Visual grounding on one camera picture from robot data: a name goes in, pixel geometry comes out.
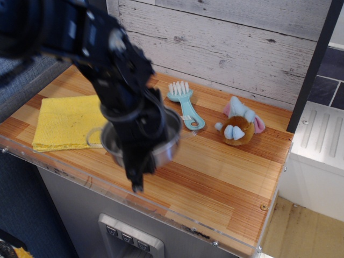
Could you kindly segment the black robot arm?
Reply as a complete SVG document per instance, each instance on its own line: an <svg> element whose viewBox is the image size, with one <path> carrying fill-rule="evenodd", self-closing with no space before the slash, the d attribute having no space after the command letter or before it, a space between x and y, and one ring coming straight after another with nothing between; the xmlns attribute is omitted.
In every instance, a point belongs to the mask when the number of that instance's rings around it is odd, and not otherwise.
<svg viewBox="0 0 344 258"><path fill-rule="evenodd" d="M36 55L73 63L91 82L101 112L112 123L133 191L153 173L152 150L167 139L158 90L149 89L151 62L126 31L87 1L1 1L1 57L20 63L1 75L9 83Z"/></svg>

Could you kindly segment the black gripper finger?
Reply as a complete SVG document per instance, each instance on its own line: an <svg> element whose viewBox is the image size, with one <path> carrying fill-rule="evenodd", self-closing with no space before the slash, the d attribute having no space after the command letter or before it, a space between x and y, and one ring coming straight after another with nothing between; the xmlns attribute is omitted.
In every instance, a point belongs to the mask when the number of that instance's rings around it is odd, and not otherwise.
<svg viewBox="0 0 344 258"><path fill-rule="evenodd" d="M155 172L155 162L153 159L141 161L130 161L126 165L126 176L132 182L133 192L143 192L143 174L153 174Z"/></svg>

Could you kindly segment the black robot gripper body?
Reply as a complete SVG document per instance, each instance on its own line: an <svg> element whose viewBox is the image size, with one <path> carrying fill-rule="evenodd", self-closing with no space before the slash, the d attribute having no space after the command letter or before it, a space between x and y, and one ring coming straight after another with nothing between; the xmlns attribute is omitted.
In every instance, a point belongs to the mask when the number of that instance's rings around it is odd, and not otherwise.
<svg viewBox="0 0 344 258"><path fill-rule="evenodd" d="M146 89L143 101L133 113L122 117L110 116L102 133L102 144L111 154L121 152L122 164L128 175L153 173L154 148L167 142L166 110L160 90Z"/></svg>

